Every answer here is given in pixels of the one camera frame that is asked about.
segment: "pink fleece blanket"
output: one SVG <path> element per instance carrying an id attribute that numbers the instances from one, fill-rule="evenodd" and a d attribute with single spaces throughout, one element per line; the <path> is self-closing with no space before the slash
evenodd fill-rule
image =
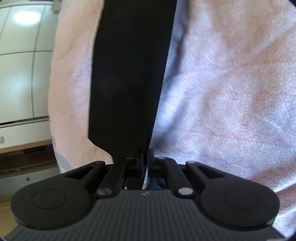
<path id="1" fill-rule="evenodd" d="M 87 138 L 92 47 L 103 0 L 64 0 L 49 91 L 61 171 L 112 162 Z M 296 227 L 296 8 L 287 0 L 178 0 L 151 147 L 273 189 Z"/>

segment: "ribbed rubber surface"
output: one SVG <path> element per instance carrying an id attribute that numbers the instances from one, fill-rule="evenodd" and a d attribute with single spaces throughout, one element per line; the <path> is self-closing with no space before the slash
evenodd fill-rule
<path id="1" fill-rule="evenodd" d="M 232 231 L 210 222 L 192 200 L 170 190 L 122 190 L 112 199 L 99 200 L 92 211 L 72 226 L 53 231 L 23 226 L 7 241 L 266 241 L 280 238 L 272 227 L 257 231 Z"/>

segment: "cabinet door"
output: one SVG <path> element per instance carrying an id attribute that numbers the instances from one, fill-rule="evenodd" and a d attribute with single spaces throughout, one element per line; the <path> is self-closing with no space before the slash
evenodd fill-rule
<path id="1" fill-rule="evenodd" d="M 36 52 L 33 72 L 34 116 L 47 116 L 47 94 L 49 88 L 52 52 Z"/>
<path id="2" fill-rule="evenodd" d="M 33 51 L 43 6 L 11 7 L 0 40 L 0 54 Z"/>
<path id="3" fill-rule="evenodd" d="M 37 38 L 37 51 L 53 50 L 54 38 L 57 28 L 58 15 L 51 11 L 51 6 L 45 6 L 44 17 L 40 25 Z"/>
<path id="4" fill-rule="evenodd" d="M 0 123 L 33 118 L 33 53 L 0 56 Z"/>

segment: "wooden floor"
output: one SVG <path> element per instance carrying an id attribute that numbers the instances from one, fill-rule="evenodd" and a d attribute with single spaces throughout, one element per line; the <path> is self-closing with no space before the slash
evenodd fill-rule
<path id="1" fill-rule="evenodd" d="M 10 202 L 0 202 L 0 237 L 5 237 L 16 227 L 17 223 L 10 209 Z"/>

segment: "small logo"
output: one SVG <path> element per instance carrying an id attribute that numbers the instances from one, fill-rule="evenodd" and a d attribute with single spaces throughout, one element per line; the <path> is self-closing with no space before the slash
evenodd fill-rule
<path id="1" fill-rule="evenodd" d="M 145 196 L 145 197 L 146 197 L 146 196 L 149 196 L 149 194 L 150 194 L 149 192 L 144 192 L 144 193 L 142 193 L 142 195 Z"/>

